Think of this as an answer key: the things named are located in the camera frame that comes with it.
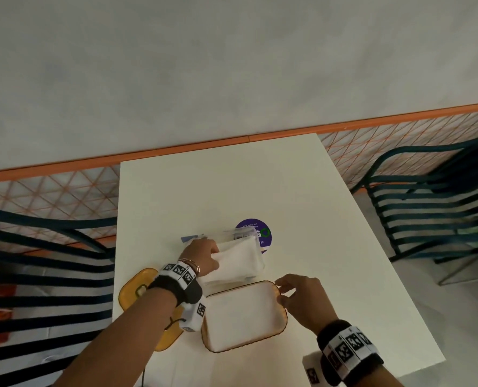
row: hand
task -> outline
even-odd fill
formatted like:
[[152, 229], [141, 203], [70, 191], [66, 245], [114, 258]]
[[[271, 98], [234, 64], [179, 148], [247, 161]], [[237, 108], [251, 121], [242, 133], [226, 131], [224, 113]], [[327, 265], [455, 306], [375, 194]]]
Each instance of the hand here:
[[214, 240], [207, 238], [194, 239], [190, 245], [185, 247], [178, 259], [185, 258], [193, 261], [200, 268], [199, 277], [201, 277], [217, 270], [219, 267], [219, 262], [210, 256], [216, 252], [219, 252], [219, 248], [217, 248]]
[[280, 293], [296, 289], [290, 297], [279, 296], [277, 301], [314, 334], [318, 335], [325, 326], [339, 319], [319, 279], [286, 274], [274, 283], [280, 286]]

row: white wall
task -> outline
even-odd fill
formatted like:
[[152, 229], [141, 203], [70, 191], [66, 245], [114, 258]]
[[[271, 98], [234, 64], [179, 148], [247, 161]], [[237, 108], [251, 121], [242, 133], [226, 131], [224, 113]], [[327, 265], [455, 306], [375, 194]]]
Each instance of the white wall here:
[[478, 103], [478, 0], [0, 0], [0, 169]]

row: yellow tray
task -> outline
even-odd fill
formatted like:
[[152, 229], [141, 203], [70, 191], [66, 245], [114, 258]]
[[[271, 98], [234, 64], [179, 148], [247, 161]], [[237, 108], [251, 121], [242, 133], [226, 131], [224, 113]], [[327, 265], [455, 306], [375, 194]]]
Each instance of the yellow tray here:
[[[130, 308], [130, 306], [145, 292], [148, 285], [152, 283], [157, 274], [158, 271], [152, 268], [141, 270], [121, 288], [121, 291], [119, 292], [119, 305], [124, 311]], [[182, 312], [182, 306], [176, 307], [171, 316], [172, 319], [180, 319], [182, 317]], [[180, 335], [182, 335], [182, 333], [183, 330], [179, 327], [178, 322], [175, 322], [169, 329], [164, 331], [155, 351], [161, 352], [166, 350]]]

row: circular sticker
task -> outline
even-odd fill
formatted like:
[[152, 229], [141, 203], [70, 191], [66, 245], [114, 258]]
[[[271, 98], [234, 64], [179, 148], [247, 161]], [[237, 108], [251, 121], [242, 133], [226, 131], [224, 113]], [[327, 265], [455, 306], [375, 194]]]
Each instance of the circular sticker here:
[[257, 219], [246, 219], [242, 220], [240, 223], [237, 224], [236, 228], [242, 227], [255, 227], [257, 230], [258, 240], [261, 244], [262, 254], [264, 254], [268, 247], [271, 246], [271, 230], [269, 227], [261, 220]]

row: forearm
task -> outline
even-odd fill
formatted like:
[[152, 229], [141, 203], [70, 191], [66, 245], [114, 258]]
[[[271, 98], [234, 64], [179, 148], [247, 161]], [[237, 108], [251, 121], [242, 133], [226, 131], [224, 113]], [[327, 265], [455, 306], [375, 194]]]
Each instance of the forearm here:
[[146, 291], [87, 346], [54, 385], [132, 386], [151, 358], [176, 303], [169, 291]]
[[403, 385], [381, 365], [355, 385], [348, 387], [403, 387]]

